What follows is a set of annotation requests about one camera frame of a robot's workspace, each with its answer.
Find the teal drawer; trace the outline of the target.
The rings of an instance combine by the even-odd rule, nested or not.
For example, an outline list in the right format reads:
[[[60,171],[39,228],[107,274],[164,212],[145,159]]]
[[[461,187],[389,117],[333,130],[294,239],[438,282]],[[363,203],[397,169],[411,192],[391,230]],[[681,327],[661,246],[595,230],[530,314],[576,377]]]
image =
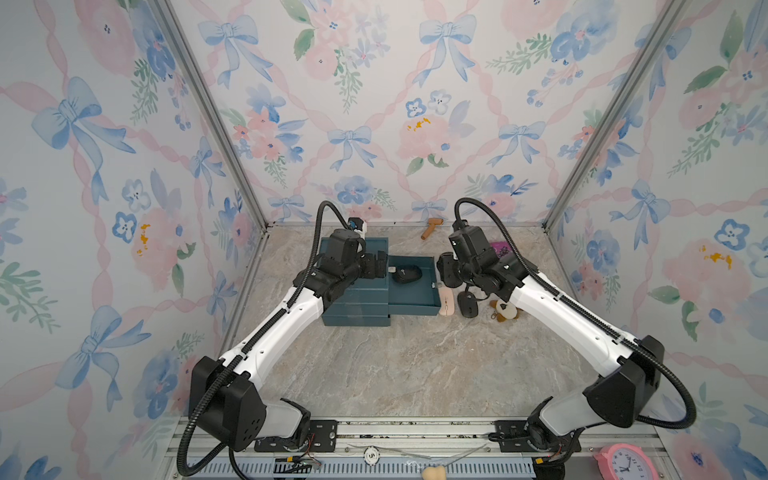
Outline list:
[[[410,284],[398,284],[392,280],[391,269],[401,265],[418,266],[423,273],[420,280]],[[434,258],[431,256],[389,257],[389,297],[391,315],[436,316],[441,306],[437,287]]]

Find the pink alarm clock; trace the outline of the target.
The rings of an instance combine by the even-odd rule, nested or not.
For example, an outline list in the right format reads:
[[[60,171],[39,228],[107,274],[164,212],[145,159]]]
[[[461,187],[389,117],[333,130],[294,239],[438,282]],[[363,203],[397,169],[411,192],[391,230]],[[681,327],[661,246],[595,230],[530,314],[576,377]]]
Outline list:
[[[619,443],[603,447],[595,456],[602,479],[659,480],[650,458],[637,446]]]

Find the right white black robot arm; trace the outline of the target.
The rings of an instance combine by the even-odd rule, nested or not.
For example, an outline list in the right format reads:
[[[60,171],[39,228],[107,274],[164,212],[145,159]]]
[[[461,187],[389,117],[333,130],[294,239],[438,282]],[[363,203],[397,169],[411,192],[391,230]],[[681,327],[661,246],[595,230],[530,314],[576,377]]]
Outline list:
[[[518,435],[538,451],[548,451],[582,428],[609,424],[629,428],[658,389],[661,374],[653,364],[631,348],[648,347],[657,357],[662,345],[640,341],[608,326],[599,328],[574,310],[573,299],[549,282],[527,259],[509,253],[473,267],[446,252],[437,261],[441,280],[451,288],[476,287],[522,309],[550,328],[573,347],[597,372],[597,379],[578,389],[542,401],[529,415]]]

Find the black computer mouse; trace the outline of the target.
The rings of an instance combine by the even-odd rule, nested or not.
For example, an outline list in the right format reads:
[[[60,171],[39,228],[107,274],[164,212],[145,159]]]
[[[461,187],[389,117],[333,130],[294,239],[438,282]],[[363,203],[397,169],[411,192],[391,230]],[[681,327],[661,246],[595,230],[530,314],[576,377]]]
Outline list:
[[[401,265],[391,269],[392,280],[398,284],[410,284],[420,280],[422,270],[415,265]]]
[[[462,291],[457,295],[457,305],[464,318],[473,319],[479,314],[477,297],[470,291]]]

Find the teal drawer cabinet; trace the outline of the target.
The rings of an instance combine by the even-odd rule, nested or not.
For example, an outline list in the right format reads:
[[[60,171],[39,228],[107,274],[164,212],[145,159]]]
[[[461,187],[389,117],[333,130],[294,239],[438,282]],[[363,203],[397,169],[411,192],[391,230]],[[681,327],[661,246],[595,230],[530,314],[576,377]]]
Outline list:
[[[383,238],[364,240],[357,233],[337,229],[323,238],[311,281],[307,283],[322,300],[327,326],[385,327],[390,324],[389,277],[360,277],[362,253],[386,251]]]

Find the purple snack bag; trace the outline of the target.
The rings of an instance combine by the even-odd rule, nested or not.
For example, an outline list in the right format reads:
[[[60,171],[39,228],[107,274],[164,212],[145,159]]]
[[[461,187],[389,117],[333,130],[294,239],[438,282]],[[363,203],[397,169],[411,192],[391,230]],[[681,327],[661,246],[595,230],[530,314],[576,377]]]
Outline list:
[[[506,241],[494,241],[490,245],[499,258],[512,253],[512,248]]]

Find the pink computer mouse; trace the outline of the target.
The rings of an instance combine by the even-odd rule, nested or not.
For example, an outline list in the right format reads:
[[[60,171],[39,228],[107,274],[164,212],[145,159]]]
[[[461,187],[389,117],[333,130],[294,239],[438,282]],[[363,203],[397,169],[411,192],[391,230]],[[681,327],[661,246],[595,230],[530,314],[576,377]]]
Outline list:
[[[455,300],[453,290],[445,285],[438,287],[441,306],[438,311],[440,316],[452,316],[455,313]]]

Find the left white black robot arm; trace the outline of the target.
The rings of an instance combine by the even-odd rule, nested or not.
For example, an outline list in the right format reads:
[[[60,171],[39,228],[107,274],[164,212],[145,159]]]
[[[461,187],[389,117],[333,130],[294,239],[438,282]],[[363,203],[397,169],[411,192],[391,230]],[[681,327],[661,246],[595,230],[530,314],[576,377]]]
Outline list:
[[[203,357],[191,374],[189,417],[200,409],[196,426],[237,452],[267,439],[288,449],[303,447],[311,413],[282,399],[266,402],[260,389],[280,357],[298,336],[360,279],[383,278],[387,254],[369,253],[367,225],[352,217],[347,228],[335,230],[325,251],[294,279],[269,318],[221,357]]]

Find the small brown object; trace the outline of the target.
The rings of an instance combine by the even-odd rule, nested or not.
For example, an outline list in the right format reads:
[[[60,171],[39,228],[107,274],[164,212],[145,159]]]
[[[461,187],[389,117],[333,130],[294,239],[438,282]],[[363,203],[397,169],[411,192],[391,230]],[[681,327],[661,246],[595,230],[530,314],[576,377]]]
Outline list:
[[[491,300],[489,305],[492,309],[491,318],[498,323],[515,320],[519,317],[519,310],[510,303],[505,303],[500,300]]]

